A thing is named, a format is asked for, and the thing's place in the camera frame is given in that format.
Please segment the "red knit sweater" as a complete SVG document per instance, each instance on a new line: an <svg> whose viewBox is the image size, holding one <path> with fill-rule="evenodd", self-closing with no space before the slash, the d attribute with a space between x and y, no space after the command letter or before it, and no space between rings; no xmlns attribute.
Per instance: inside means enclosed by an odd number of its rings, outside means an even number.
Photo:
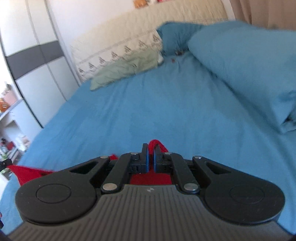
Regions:
<svg viewBox="0 0 296 241"><path fill-rule="evenodd" d="M152 158L152 154L156 146L159 146L162 152L168 151L159 140L151 140L148 144L150 158ZM7 168L16 175L21 186L31 180L41 178L55 172L13 164L7 165ZM170 174L156 173L154 171L154 167L149 165L149 171L147 173L132 174L129 183L132 185L171 185L172 180Z"/></svg>

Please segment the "white shelf unit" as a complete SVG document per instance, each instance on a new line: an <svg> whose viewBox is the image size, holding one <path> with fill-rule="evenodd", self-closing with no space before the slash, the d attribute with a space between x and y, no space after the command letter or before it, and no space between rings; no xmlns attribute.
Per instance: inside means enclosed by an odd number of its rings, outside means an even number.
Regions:
<svg viewBox="0 0 296 241"><path fill-rule="evenodd" d="M13 87L6 84L1 93L1 174L7 179L11 174L4 167L5 160L10 159L13 164L17 164L30 145L27 136L17 124L19 116L16 112L21 102Z"/></svg>

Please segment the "blue bed sheet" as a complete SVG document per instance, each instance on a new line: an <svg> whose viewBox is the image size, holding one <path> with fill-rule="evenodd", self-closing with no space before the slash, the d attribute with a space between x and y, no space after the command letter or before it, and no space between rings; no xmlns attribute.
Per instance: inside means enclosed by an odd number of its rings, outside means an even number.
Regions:
<svg viewBox="0 0 296 241"><path fill-rule="evenodd" d="M295 233L295 132L279 133L189 52L95 91L85 82L19 164L59 171L154 139L273 182L285 194L278 222Z"/></svg>

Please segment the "white grey wardrobe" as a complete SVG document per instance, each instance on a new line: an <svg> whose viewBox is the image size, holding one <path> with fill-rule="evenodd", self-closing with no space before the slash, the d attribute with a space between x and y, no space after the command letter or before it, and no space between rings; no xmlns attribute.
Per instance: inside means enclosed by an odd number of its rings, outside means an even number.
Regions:
<svg viewBox="0 0 296 241"><path fill-rule="evenodd" d="M1 48L18 91L43 128L79 87L46 1L1 1Z"/></svg>

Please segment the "rolled blue duvet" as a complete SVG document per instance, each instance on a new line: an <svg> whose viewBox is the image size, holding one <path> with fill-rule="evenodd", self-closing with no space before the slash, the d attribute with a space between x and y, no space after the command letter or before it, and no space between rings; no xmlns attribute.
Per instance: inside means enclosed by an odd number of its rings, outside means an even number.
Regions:
<svg viewBox="0 0 296 241"><path fill-rule="evenodd" d="M222 22L201 28L188 47L279 132L295 130L295 31Z"/></svg>

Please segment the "green pillow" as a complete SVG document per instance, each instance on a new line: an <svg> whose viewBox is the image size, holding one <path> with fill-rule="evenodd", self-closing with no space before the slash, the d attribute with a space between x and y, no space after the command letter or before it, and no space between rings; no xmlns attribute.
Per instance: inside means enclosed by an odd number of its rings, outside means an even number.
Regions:
<svg viewBox="0 0 296 241"><path fill-rule="evenodd" d="M95 91L123 78L129 78L162 65L164 58L159 50L145 49L103 67L91 79L90 90Z"/></svg>

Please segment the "dark teal pillow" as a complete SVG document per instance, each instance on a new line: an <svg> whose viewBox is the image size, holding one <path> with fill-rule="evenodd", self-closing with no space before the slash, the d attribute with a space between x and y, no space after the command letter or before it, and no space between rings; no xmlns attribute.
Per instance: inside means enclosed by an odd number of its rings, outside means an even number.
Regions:
<svg viewBox="0 0 296 241"><path fill-rule="evenodd" d="M205 25L188 22L166 22L157 28L161 37L162 53L166 56L188 50L189 39Z"/></svg>

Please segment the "beige quilted headboard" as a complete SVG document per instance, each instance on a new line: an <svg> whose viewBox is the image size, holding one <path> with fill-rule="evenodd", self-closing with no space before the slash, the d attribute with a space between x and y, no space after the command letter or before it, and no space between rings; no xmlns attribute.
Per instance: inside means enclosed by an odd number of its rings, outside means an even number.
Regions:
<svg viewBox="0 0 296 241"><path fill-rule="evenodd" d="M166 22L212 24L227 20L222 1L166 1L124 13L76 38L72 58L81 81L104 66L147 48L161 50L157 28Z"/></svg>

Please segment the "beige curtain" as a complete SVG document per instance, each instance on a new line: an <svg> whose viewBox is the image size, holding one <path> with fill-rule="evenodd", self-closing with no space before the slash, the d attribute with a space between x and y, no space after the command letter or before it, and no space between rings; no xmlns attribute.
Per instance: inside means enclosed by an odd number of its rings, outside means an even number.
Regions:
<svg viewBox="0 0 296 241"><path fill-rule="evenodd" d="M295 30L295 0L230 1L236 20L267 29Z"/></svg>

